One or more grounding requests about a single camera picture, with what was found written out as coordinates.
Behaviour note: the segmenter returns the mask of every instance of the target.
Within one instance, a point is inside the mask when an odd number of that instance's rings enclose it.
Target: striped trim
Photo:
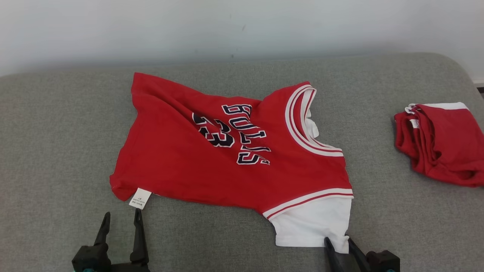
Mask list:
[[[289,130],[289,133],[300,146],[302,146],[303,148],[305,148],[306,150],[312,153],[323,155],[323,156],[329,156],[329,157],[342,157],[343,153],[341,152],[341,149],[328,146],[328,145],[323,145],[321,143],[319,144],[315,143],[315,141],[311,137],[309,137],[309,139],[312,139],[312,141],[307,139],[303,135],[301,135],[299,130],[296,128],[296,123],[294,122],[294,107],[298,97],[302,94],[305,94],[306,92],[309,93],[310,97],[303,99],[303,102],[305,102],[306,105],[301,105],[301,109],[299,109],[300,114],[305,116],[307,114],[307,109],[309,108],[314,98],[314,95],[316,94],[316,89],[314,89],[311,85],[303,85],[297,88],[297,90],[293,92],[293,94],[291,95],[291,97],[287,102],[285,116],[286,116],[286,126],[287,126],[287,129]],[[306,125],[305,125],[305,122],[303,121],[303,118],[302,118],[301,125],[303,127],[303,130],[306,129]]]
[[[298,197],[296,199],[293,199],[291,201],[288,201],[286,203],[283,203],[277,207],[274,207],[266,212],[264,212],[262,215],[266,217],[269,221],[272,218],[275,218],[276,216],[280,215],[283,212],[287,212],[293,208],[296,208],[302,204],[309,203],[313,200],[316,199],[322,199],[322,198],[331,198],[331,197],[343,197],[343,198],[353,198],[353,190],[351,189],[342,189],[342,188],[333,188],[333,189],[327,189],[319,192],[315,192],[312,194],[308,194],[305,196]]]
[[[323,143],[318,142],[316,139],[311,137],[311,134],[308,133],[308,128],[306,126],[307,112],[309,111],[309,108],[311,107],[311,104],[313,103],[315,95],[316,95],[316,90],[305,91],[304,95],[302,96],[303,100],[301,102],[301,126],[303,127],[302,131],[304,132],[304,136],[309,142],[311,142],[315,145],[330,148],[331,150],[342,151],[340,148],[336,148],[334,146],[325,145]]]

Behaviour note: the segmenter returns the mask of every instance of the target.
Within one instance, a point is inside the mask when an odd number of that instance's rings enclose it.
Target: white lining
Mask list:
[[[405,111],[409,114],[415,114],[415,112],[413,112],[413,108],[415,107],[416,104],[412,103],[412,104],[409,104],[408,107],[405,107]]]
[[[309,140],[309,142],[318,146],[329,148],[330,150],[342,151],[340,148],[323,144],[321,142],[318,142],[315,139],[319,135],[319,131],[318,131],[318,127],[316,126],[316,123],[314,123],[314,121],[309,119],[309,117],[311,116],[311,112],[309,111],[309,108],[313,103],[314,97],[316,96],[316,92],[317,92],[316,90],[304,91],[304,95],[302,97],[303,100],[301,102],[301,126],[303,127],[302,131],[304,132],[304,135],[306,136],[306,139]]]
[[[297,130],[296,124],[294,122],[294,107],[295,107],[295,102],[297,98],[303,94],[304,92],[308,91],[309,93],[316,93],[316,89],[314,89],[311,85],[303,85],[297,90],[293,92],[293,94],[290,96],[287,105],[286,105],[286,126],[289,130],[289,133],[293,137],[293,139],[303,148],[306,150],[323,155],[323,156],[329,156],[329,157],[342,157],[343,153],[341,152],[341,149],[339,148],[334,148],[332,146],[325,146],[325,145],[318,145],[316,143],[313,143],[309,141],[307,138],[305,138],[301,133]],[[305,122],[302,122],[301,125],[303,128],[305,127]]]
[[[282,203],[279,206],[276,206],[270,210],[265,211],[262,215],[267,218],[269,221],[277,217],[283,212],[287,212],[293,208],[300,207],[303,204],[310,203],[314,200],[321,199],[321,198],[331,198],[331,197],[343,197],[343,198],[354,198],[353,197],[353,190],[351,189],[343,189],[343,188],[332,188],[326,189],[319,192],[311,193],[305,196],[301,196],[290,200],[286,203]]]

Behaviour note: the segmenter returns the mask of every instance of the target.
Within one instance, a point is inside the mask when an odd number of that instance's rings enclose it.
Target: white stripe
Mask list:
[[[292,129],[291,124],[293,124],[294,127],[296,127],[294,120],[293,120],[294,119],[293,113],[294,113],[295,101],[297,100],[297,98],[300,95],[299,92],[303,91],[304,89],[307,89],[307,91],[316,91],[316,89],[314,89],[311,85],[303,85],[303,86],[299,87],[297,90],[295,90],[293,92],[293,94],[291,95],[291,97],[289,98],[287,105],[286,105],[286,126],[287,126],[287,129],[289,130],[289,133],[291,134],[291,136],[294,138],[294,140],[300,146],[302,146],[303,148],[305,148],[306,150],[308,150],[312,153],[323,155],[323,156],[329,156],[329,157],[343,157],[342,152],[326,152],[326,151],[323,151],[323,150],[341,151],[341,149],[322,147],[322,146],[318,146],[316,144],[313,144],[313,143],[309,142],[308,140],[306,140],[297,129]]]
[[[287,206],[291,206],[291,205],[294,205],[294,204],[298,204],[298,203],[303,202],[303,201],[306,201],[308,199],[311,199],[311,198],[314,198],[314,197],[317,197],[317,196],[326,195],[326,194],[353,194],[353,190],[351,190],[351,189],[343,189],[343,188],[333,188],[333,189],[322,190],[322,191],[319,191],[319,192],[315,192],[315,193],[312,193],[312,194],[308,194],[308,195],[305,195],[305,196],[301,196],[301,197],[295,198],[295,199],[293,199],[291,201],[288,201],[286,203],[283,203],[283,204],[281,204],[281,205],[279,205],[277,207],[274,207],[274,208],[272,208],[272,209],[264,212],[262,215],[267,218],[269,215],[271,215],[271,214],[273,214],[273,213],[275,213],[277,211],[280,211],[277,214],[274,214],[271,217],[271,219],[272,219],[272,218],[276,217],[277,215],[279,215],[280,213],[283,213],[285,211],[288,211],[289,209],[292,208],[291,207],[291,208],[288,208],[288,209],[285,209],[285,210],[281,211],[282,209],[284,209]],[[353,198],[353,195],[351,195],[351,196],[331,195],[331,196],[325,196],[325,197],[345,197],[345,198]]]
[[[466,109],[469,110],[466,105],[462,102],[457,103],[437,103],[437,104],[422,104],[429,107],[438,107],[443,109]]]

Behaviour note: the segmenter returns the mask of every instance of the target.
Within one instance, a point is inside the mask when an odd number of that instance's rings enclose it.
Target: red stripe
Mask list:
[[[300,96],[300,93],[301,93],[302,91],[306,91],[306,89],[307,89],[307,88],[302,89],[302,90],[300,90],[300,91],[298,92],[298,94],[296,94],[296,96],[294,97],[294,100],[292,100],[292,101],[291,101],[291,104],[289,105],[289,110],[291,110],[291,108],[292,108],[292,104],[293,104],[293,103],[294,103],[294,102],[295,102],[295,101],[298,99],[298,97]],[[296,137],[297,137],[297,138],[299,138],[299,140],[301,140],[301,142],[302,142],[303,144],[305,144],[306,146],[308,146],[308,147],[310,147],[310,148],[312,148],[312,149],[316,149],[316,150],[319,150],[319,151],[325,151],[325,152],[335,152],[335,153],[342,153],[340,150],[328,150],[328,149],[320,149],[320,148],[314,147],[314,146],[312,146],[312,145],[308,145],[308,144],[305,142],[305,140],[304,140],[304,139],[302,139],[302,138],[299,136],[299,134],[297,133],[298,131],[297,131],[297,130],[294,128],[294,124],[293,124],[294,122],[292,121],[292,119],[294,119],[294,114],[293,114],[293,112],[290,112],[289,114],[290,114],[290,116],[289,116],[289,123],[291,124],[291,128],[292,128],[292,130],[294,131],[294,134],[296,135]]]
[[[277,212],[274,212],[274,213],[272,213],[271,215],[267,216],[267,219],[269,219],[269,218],[270,218],[271,216],[273,216],[274,214],[279,213],[279,212],[282,212],[282,211],[284,211],[284,210],[286,210],[286,209],[289,209],[289,208],[291,208],[291,207],[294,207],[294,206],[298,206],[298,205],[304,204],[304,203],[306,203],[306,202],[309,202],[309,201],[314,200],[314,199],[317,199],[317,198],[326,197],[326,196],[334,196],[334,195],[339,195],[339,196],[352,196],[353,194],[329,193],[329,194],[325,194],[325,195],[315,196],[315,197],[310,198],[310,199],[307,199],[307,200],[305,200],[305,201],[302,201],[302,202],[299,202],[299,203],[296,203],[296,204],[293,204],[293,205],[287,206],[287,207],[285,207],[285,208],[282,208],[282,209],[278,210]]]

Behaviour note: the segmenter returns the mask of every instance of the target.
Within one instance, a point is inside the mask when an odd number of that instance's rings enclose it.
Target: gray sofa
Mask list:
[[[483,189],[417,174],[393,145],[393,115],[409,103],[461,101],[483,128],[484,100],[457,63],[415,53],[0,78],[0,271],[72,271],[107,211],[108,255],[129,260],[134,208],[108,177],[136,117],[134,72],[257,99],[310,81],[319,139],[345,153],[355,195],[348,234],[359,247],[390,250],[405,272],[484,269]],[[143,220],[154,272],[329,271],[322,248],[275,246],[273,227],[252,210],[153,195]]]

